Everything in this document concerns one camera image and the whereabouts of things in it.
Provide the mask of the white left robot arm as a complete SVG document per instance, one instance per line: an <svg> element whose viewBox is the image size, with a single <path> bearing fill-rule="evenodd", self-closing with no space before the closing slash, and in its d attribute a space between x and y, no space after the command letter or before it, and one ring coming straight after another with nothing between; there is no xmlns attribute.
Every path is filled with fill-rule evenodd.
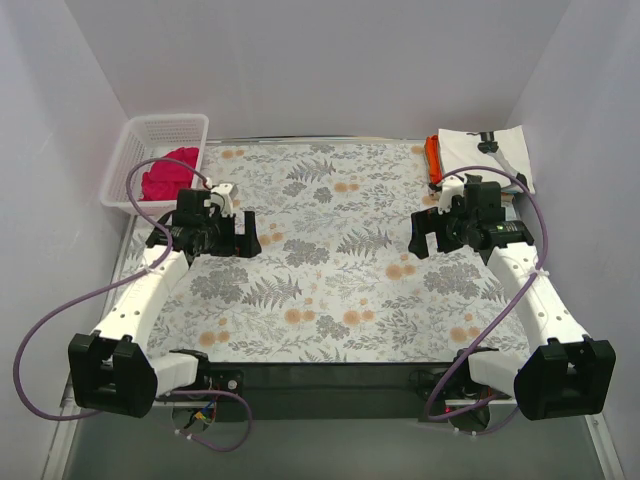
<svg viewBox="0 0 640 480"><path fill-rule="evenodd" d="M232 183L182 189L175 209L155 219L134 281L92 333L75 335L68 346L78 406L142 418L174 390L193 400L211 392L206 354L178 349L150 359L147 346L172 290L197 257L260 254L254 212L245 212L242 233L235 228L236 195Z"/></svg>

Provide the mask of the magenta t shirt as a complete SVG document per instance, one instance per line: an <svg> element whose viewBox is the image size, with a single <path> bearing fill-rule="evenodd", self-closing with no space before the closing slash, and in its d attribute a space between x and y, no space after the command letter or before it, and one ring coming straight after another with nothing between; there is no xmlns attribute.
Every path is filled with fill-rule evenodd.
<svg viewBox="0 0 640 480"><path fill-rule="evenodd" d="M165 155L191 168L196 168L199 149L197 147L181 147ZM171 162L155 162L148 172L142 176L142 201L176 200L181 189L191 186L193 172Z"/></svg>

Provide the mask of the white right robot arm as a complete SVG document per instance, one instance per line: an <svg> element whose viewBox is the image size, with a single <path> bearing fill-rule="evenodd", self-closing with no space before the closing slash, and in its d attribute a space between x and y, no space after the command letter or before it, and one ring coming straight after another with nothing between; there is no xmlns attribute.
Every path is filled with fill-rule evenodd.
<svg viewBox="0 0 640 480"><path fill-rule="evenodd" d="M515 360L482 347L487 335L481 333L443 374L429 405L453 377L460 395L475 397L489 387L514 398L529 420L603 410L615 351L609 341L593 339L566 308L542 267L546 251L536 248L522 221L507 219L498 183L449 176L437 206L413 213L411 223L409 250L420 259L429 255L428 235L435 236L440 253L468 247L481 257L510 299L487 332L515 313L530 350L526 361Z"/></svg>

